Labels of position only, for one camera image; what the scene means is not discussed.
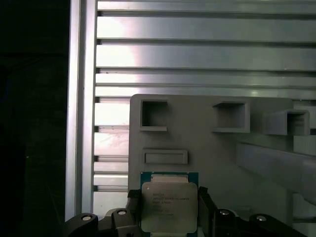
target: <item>metal slat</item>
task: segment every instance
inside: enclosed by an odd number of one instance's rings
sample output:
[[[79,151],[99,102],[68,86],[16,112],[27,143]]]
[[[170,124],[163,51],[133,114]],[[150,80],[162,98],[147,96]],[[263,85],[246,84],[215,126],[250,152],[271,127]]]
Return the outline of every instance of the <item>metal slat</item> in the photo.
[[[313,71],[316,49],[207,45],[104,44],[97,67]]]
[[[243,87],[243,88],[302,88],[316,89],[316,79],[313,77],[294,76],[260,76],[242,75],[234,73],[219,75],[206,72],[145,72],[145,73],[120,73],[107,72],[96,75],[97,85],[116,86],[212,86],[212,87]]]
[[[94,172],[98,174],[127,174],[128,163],[126,162],[95,162]]]
[[[314,14],[313,1],[253,1],[253,2],[209,2],[209,1],[99,1],[102,11],[184,11],[184,12],[233,12],[233,13],[279,13]]]
[[[99,39],[309,42],[316,20],[197,17],[98,17]]]
[[[128,130],[94,134],[95,156],[128,156]]]
[[[135,94],[170,94],[170,95],[220,95],[220,96],[256,96],[280,97],[291,99],[316,99],[315,90],[299,89],[245,89],[245,88],[214,88],[214,87],[151,87],[151,86],[97,86],[95,95],[98,97],[131,97]]]
[[[95,174],[94,185],[127,187],[127,175]]]

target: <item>screw head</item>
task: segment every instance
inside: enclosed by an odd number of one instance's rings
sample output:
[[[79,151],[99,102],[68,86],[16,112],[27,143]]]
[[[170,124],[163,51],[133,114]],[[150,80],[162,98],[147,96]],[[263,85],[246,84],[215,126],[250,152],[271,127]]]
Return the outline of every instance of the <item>screw head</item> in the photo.
[[[267,218],[264,217],[264,216],[257,216],[257,220],[258,220],[258,221],[266,221]]]
[[[91,216],[84,216],[84,217],[82,217],[82,220],[83,221],[91,220]]]
[[[124,210],[119,211],[118,214],[119,214],[119,215],[125,215],[125,214],[126,214],[126,211],[124,211]]]
[[[219,213],[221,213],[224,216],[229,215],[229,211],[228,210],[221,210]]]

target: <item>dark background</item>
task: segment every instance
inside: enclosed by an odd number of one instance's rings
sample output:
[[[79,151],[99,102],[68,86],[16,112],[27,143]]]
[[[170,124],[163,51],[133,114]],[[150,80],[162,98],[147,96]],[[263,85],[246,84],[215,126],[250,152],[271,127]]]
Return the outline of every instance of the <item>dark background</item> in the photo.
[[[0,1],[0,65],[10,70],[0,124],[9,149],[26,150],[25,188],[13,187],[24,195],[21,236],[45,236],[64,221],[69,12],[69,0]],[[15,199],[2,204],[19,219]]]

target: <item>rectangular slot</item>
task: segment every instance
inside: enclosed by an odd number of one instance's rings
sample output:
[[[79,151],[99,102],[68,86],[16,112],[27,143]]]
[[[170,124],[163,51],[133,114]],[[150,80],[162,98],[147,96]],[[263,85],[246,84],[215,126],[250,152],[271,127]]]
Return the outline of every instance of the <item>rectangular slot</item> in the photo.
[[[146,164],[188,164],[186,150],[143,150]]]
[[[141,131],[167,131],[167,101],[141,102]]]
[[[310,114],[307,110],[284,110],[266,117],[266,134],[304,136],[310,132]]]
[[[287,134],[305,135],[306,112],[289,112],[287,114]]]
[[[249,104],[246,102],[221,102],[216,110],[215,132],[250,132]]]

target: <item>metal frame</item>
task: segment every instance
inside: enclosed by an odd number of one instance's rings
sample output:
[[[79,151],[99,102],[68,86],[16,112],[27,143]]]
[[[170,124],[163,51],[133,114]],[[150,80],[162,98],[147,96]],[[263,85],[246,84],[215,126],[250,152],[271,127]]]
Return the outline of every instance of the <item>metal frame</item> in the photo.
[[[65,220],[92,212],[96,3],[71,1]]]

